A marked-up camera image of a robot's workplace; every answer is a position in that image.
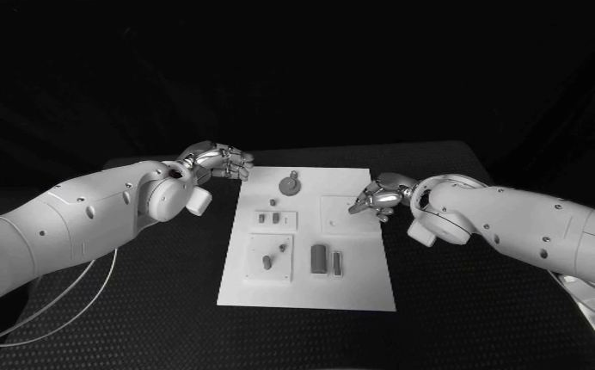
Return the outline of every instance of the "white platform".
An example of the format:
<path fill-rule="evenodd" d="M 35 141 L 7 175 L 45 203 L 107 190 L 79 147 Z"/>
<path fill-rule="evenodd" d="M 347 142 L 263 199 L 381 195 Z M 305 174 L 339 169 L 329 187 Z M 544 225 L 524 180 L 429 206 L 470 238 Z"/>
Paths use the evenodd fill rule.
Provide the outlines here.
<path fill-rule="evenodd" d="M 285 196 L 279 192 L 279 181 L 290 170 L 298 172 L 300 191 L 295 196 Z M 371 211 L 347 213 L 368 182 L 364 169 L 252 168 L 234 210 L 217 305 L 394 311 L 375 215 Z M 288 231 L 282 217 L 276 231 L 269 225 L 262 228 L 254 216 L 257 211 L 296 213 L 295 230 Z M 276 241 L 288 237 L 290 247 L 280 254 Z M 313 244 L 326 246 L 328 255 L 341 252 L 339 278 L 332 277 L 331 260 L 326 276 L 309 274 Z M 270 270 L 257 269 L 263 255 L 270 256 Z"/>

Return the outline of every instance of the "table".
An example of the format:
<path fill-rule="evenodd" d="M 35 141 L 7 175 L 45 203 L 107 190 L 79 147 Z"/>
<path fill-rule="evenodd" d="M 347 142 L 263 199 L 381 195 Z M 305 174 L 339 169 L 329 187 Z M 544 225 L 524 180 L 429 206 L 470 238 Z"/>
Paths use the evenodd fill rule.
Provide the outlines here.
<path fill-rule="evenodd" d="M 491 179 L 456 141 L 254 152 L 267 166 L 370 168 L 414 178 L 458 173 Z M 106 167 L 139 160 L 113 159 Z M 110 282 L 86 314 L 56 335 L 0 351 L 2 369 L 593 368 L 595 334 L 545 271 L 465 246 L 423 247 L 397 207 L 383 225 L 396 313 L 217 306 L 239 183 L 213 179 L 205 214 L 185 211 L 119 249 Z M 34 326 L 43 334 L 84 306 L 110 264 L 89 276 Z M 83 266 L 40 280 L 22 316 L 53 299 Z"/>

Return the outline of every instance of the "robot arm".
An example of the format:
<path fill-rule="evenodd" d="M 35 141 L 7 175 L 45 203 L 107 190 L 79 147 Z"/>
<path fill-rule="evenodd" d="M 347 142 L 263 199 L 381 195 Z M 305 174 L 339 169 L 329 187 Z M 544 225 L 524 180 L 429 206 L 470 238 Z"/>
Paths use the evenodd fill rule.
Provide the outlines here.
<path fill-rule="evenodd" d="M 172 162 L 145 161 L 80 176 L 0 216 L 0 296 L 38 276 L 107 254 L 185 207 L 201 215 L 211 177 L 247 180 L 253 157 L 192 145 Z"/>
<path fill-rule="evenodd" d="M 433 176 L 414 183 L 397 174 L 383 174 L 349 213 L 373 208 L 385 218 L 383 211 L 398 202 L 409 203 L 414 217 L 407 235 L 423 245 L 432 246 L 436 237 L 465 244 L 478 234 L 505 256 L 595 281 L 592 208 L 543 194 L 488 187 L 462 175 Z"/>

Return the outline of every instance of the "robotic hand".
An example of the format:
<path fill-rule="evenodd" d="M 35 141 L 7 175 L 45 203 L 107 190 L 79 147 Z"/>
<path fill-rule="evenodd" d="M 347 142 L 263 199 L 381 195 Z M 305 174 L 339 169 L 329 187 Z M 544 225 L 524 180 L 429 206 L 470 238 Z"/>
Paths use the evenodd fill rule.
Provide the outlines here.
<path fill-rule="evenodd" d="M 0 296 L 38 276 L 112 252 L 185 207 L 201 215 L 211 176 L 247 181 L 253 156 L 211 142 L 175 161 L 143 161 L 56 185 L 0 216 Z"/>
<path fill-rule="evenodd" d="M 488 187 L 462 175 L 414 181 L 384 173 L 362 190 L 349 213 L 371 209 L 385 222 L 398 203 L 411 208 L 407 235 L 427 247 L 436 237 L 465 244 L 478 234 L 505 256 L 595 281 L 592 208 L 543 194 Z"/>

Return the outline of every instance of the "white cable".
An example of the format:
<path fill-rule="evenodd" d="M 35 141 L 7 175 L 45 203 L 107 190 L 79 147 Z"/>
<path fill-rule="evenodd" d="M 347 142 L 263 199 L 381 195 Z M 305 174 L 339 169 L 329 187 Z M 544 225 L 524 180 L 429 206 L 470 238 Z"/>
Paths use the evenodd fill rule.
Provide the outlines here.
<path fill-rule="evenodd" d="M 110 267 L 109 267 L 109 272 L 107 276 L 105 277 L 105 281 L 102 282 L 102 287 L 99 288 L 99 291 L 96 292 L 93 299 L 89 301 L 89 304 L 86 307 L 77 312 L 77 314 L 66 321 L 64 324 L 61 324 L 54 330 L 51 330 L 45 335 L 33 338 L 31 340 L 27 340 L 24 342 L 11 342 L 9 344 L 0 344 L 0 347 L 15 347 L 21 346 L 22 344 L 28 344 L 30 342 L 37 342 L 41 338 L 48 337 L 51 334 L 57 333 L 84 313 L 84 311 L 89 309 L 90 305 L 93 304 L 94 300 L 99 298 L 99 295 L 102 294 L 102 289 L 107 285 L 109 277 L 110 277 L 110 271 L 113 270 L 113 265 L 115 265 L 115 256 L 118 255 L 118 249 L 113 250 L 113 258 L 110 259 Z"/>
<path fill-rule="evenodd" d="M 570 294 L 570 297 L 573 298 L 573 300 L 581 304 L 581 306 L 592 312 L 595 313 L 595 309 L 592 309 L 592 307 L 589 307 L 586 305 L 586 303 L 573 295 L 571 291 L 567 289 L 566 285 L 561 283 L 561 281 L 557 279 L 557 277 L 554 276 L 554 273 L 551 271 L 547 271 L 547 273 L 551 275 L 551 277 L 554 278 L 554 282 L 557 283 L 557 285 L 563 288 L 563 290 Z"/>
<path fill-rule="evenodd" d="M 70 290 L 74 288 L 74 285 L 77 284 L 77 282 L 83 279 L 84 274 L 87 273 L 90 266 L 93 265 L 94 260 L 90 261 L 89 265 L 84 268 L 84 271 L 80 273 L 80 275 L 77 276 L 77 278 L 74 279 L 74 282 L 70 284 L 70 286 L 67 287 L 67 289 L 61 292 L 61 294 L 58 294 L 58 296 L 56 296 L 56 298 L 53 298 L 51 302 L 25 319 L 22 319 L 22 321 L 20 323 L 17 323 L 9 329 L 5 329 L 1 333 L 0 333 L 0 337 L 5 336 L 9 332 L 12 332 L 15 329 L 18 329 L 20 327 L 22 327 L 61 299 L 61 297 L 70 292 Z"/>

